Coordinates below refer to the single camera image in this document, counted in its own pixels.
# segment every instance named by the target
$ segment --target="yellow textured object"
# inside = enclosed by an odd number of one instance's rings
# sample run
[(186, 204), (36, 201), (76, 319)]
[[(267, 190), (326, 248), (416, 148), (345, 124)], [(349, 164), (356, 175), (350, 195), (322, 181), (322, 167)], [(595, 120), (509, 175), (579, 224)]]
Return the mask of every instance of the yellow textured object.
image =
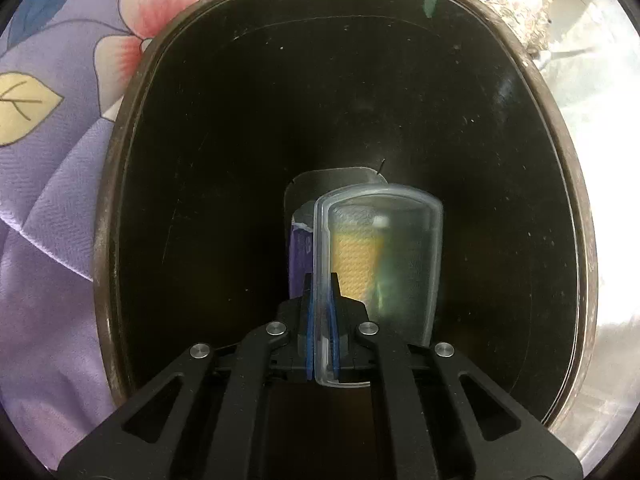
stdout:
[(340, 293), (363, 301), (374, 284), (382, 237), (374, 228), (338, 230), (332, 235), (332, 268), (340, 276)]

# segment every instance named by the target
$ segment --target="blue leaf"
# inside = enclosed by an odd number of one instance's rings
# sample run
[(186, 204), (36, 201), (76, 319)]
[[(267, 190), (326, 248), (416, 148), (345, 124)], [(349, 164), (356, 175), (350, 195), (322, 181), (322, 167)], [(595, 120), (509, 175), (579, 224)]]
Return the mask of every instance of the blue leaf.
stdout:
[(9, 26), (7, 47), (12, 48), (47, 25), (67, 0), (23, 0)]

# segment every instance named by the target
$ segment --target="leaf print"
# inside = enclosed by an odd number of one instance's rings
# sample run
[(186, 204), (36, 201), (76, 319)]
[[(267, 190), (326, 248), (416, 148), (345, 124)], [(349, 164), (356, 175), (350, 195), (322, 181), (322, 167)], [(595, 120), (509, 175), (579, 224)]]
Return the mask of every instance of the leaf print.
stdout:
[(0, 74), (0, 146), (23, 138), (62, 101), (62, 96), (28, 74)]
[(53, 18), (67, 0), (23, 0), (9, 26), (7, 47), (12, 48), (38, 32)]

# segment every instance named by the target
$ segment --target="transparent plastic container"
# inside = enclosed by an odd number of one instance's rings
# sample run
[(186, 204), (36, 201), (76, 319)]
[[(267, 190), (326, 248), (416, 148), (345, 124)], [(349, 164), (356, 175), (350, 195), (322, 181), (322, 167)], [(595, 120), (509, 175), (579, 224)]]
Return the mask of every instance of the transparent plastic container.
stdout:
[(442, 204), (421, 190), (356, 184), (320, 197), (314, 209), (315, 375), (340, 383), (331, 273), (340, 293), (366, 306), (369, 319), (405, 341), (431, 338), (442, 248)]

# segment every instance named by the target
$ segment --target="silver screw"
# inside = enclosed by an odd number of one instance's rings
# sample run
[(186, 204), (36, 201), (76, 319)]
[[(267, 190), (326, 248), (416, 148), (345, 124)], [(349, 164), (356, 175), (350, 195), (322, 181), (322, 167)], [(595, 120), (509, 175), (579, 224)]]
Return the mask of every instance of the silver screw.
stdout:
[(365, 321), (358, 325), (358, 330), (362, 335), (374, 335), (378, 333), (378, 326), (373, 321)]
[(451, 357), (455, 352), (455, 350), (453, 349), (453, 345), (445, 342), (438, 343), (436, 345), (435, 351), (436, 354), (438, 354), (440, 357)]
[(193, 357), (194, 359), (202, 359), (203, 357), (206, 357), (209, 355), (209, 351), (210, 351), (209, 345), (204, 343), (196, 343), (191, 347), (191, 350), (189, 350), (189, 353), (191, 354), (191, 357)]
[(267, 334), (269, 335), (282, 335), (287, 331), (287, 325), (280, 321), (271, 321), (267, 325)]

